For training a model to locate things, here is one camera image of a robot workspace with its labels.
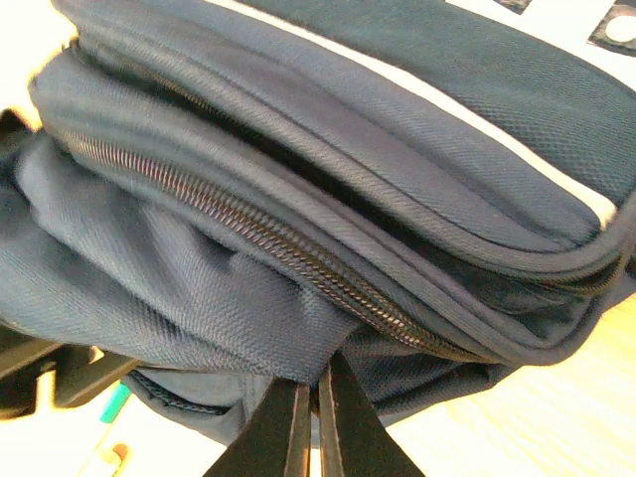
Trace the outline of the navy blue student backpack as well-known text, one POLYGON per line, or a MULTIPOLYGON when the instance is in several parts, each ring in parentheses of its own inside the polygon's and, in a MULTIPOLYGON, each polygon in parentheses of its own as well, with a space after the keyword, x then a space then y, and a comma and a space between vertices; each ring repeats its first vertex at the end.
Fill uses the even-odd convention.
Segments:
POLYGON ((444 1, 59 1, 1 142, 1 322, 232 442, 343 354, 383 423, 635 290, 635 92, 444 1))

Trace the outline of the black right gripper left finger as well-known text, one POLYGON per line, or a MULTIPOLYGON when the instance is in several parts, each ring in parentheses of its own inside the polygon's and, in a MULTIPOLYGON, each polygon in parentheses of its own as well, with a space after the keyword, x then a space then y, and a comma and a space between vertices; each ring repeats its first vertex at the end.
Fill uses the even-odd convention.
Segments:
POLYGON ((277 379, 208 477, 301 477, 310 472, 310 388, 277 379))

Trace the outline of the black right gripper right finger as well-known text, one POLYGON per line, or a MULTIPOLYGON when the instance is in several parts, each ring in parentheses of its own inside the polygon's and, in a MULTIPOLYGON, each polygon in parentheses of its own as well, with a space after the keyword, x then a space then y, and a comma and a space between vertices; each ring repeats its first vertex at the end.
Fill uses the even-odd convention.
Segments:
POLYGON ((324 476, 423 476, 387 433, 344 356, 331 358, 317 396, 324 476))

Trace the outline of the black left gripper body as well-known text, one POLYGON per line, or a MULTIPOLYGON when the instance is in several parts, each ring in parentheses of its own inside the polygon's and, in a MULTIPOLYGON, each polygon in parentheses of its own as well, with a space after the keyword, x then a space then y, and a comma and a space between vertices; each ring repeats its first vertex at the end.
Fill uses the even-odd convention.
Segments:
POLYGON ((132 358, 94 347, 60 344, 1 329, 1 415, 21 417, 36 410, 38 379, 54 374, 53 403, 75 408, 97 397, 140 365, 132 358))

